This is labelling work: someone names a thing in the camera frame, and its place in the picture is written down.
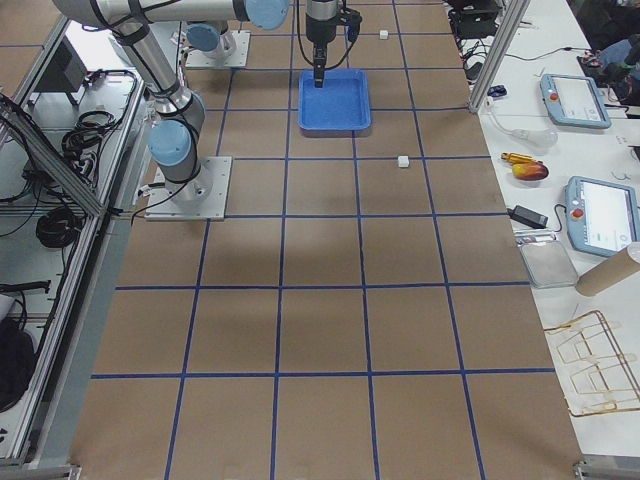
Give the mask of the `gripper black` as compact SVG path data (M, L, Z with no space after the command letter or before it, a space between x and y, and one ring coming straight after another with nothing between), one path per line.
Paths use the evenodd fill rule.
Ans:
M333 19L316 19L305 15L306 38L312 43L312 62L314 63L314 87L322 88L325 79L325 62L328 45L333 41Z

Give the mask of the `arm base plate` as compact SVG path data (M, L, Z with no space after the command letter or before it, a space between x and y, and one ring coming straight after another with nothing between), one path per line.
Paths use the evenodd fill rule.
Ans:
M233 158L207 156L199 158L201 168L194 180L181 185L166 183L160 168L156 168L154 181L163 186L150 192L151 206L144 212L149 221L222 221L225 218L228 188Z
M190 25L187 69L244 68L248 59L250 32L227 30L220 33L208 24Z

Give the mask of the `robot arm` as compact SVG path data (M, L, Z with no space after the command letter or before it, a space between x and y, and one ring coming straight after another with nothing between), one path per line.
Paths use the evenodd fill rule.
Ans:
M288 15L288 1L239 1L237 19L251 22L264 30L279 28ZM298 21L305 21L305 34L311 42L311 57L305 57L313 67L316 88L324 86L325 73L339 65L329 66L328 46L337 35L337 29L346 30L350 46L354 46L360 34L362 15L350 8L345 1L308 1L304 13L296 14ZM225 20L212 22L190 22L186 28L186 39L190 46L204 55L222 60L235 51L235 44Z
M206 201L214 186L212 165L197 152L205 106L180 79L151 31L155 22L249 21L273 30L286 19L286 1L56 1L57 9L84 26L112 32L155 100L158 123L148 148L164 176L168 196L150 203L152 215L211 218Z

